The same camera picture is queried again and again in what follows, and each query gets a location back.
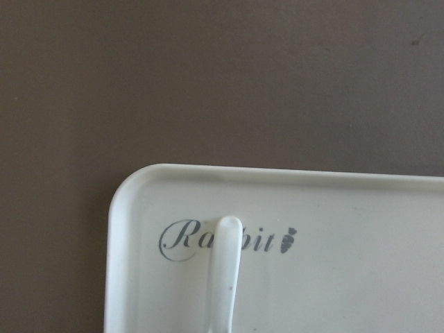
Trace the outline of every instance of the carrot icon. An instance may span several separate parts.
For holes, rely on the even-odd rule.
[[[293,235],[295,235],[297,232],[298,231],[295,228],[289,228],[289,233],[282,238],[282,243],[280,244],[281,253],[285,253],[290,249],[294,243]]]

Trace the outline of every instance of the plastic surface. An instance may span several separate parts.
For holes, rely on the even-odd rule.
[[[207,333],[231,333],[241,247],[241,221],[235,216],[222,218],[216,224],[211,249]]]
[[[159,164],[110,208],[105,332],[206,333],[216,222],[242,221],[245,332],[442,332],[442,178]]]

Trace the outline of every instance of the gray background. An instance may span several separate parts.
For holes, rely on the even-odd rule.
[[[148,164],[444,176],[442,1],[2,1],[0,331],[100,332]]]

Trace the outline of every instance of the white plastic handle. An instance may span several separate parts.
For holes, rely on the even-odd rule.
[[[216,225],[208,283],[207,333],[231,333],[241,260],[242,223],[234,216]]]

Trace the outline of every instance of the brown wall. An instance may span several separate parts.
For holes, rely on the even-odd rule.
[[[444,176],[442,1],[2,1],[0,332],[102,330],[148,164]]]

